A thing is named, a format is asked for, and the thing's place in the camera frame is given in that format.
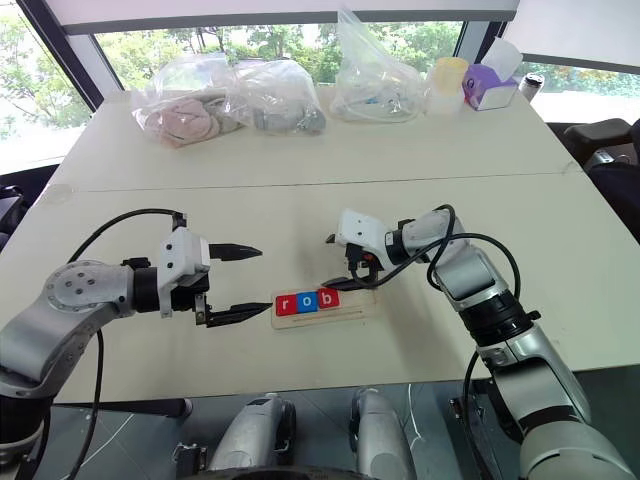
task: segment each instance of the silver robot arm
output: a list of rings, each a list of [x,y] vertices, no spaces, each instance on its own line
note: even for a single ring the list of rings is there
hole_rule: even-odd
[[[353,290],[375,281],[378,270],[393,271],[446,235],[449,212],[434,210],[389,229],[379,220],[345,210],[328,242],[347,249],[349,269],[369,268],[354,282],[339,278],[325,286]],[[456,218],[452,234],[464,229]],[[420,256],[434,258],[439,244]],[[615,447],[589,426],[589,403],[577,379],[539,324],[526,313],[487,255],[469,239],[449,241],[434,276],[451,306],[476,341],[491,372],[490,398],[505,433],[522,444],[521,478],[634,479]]]
[[[122,265],[92,260],[69,263],[46,280],[38,298],[0,331],[0,467],[27,453],[43,419],[93,335],[135,312],[193,310],[196,324],[215,327],[250,318],[270,303],[234,305],[211,312],[206,304],[210,259],[261,255],[235,244],[208,244],[175,226],[159,248],[159,266],[146,258]]]

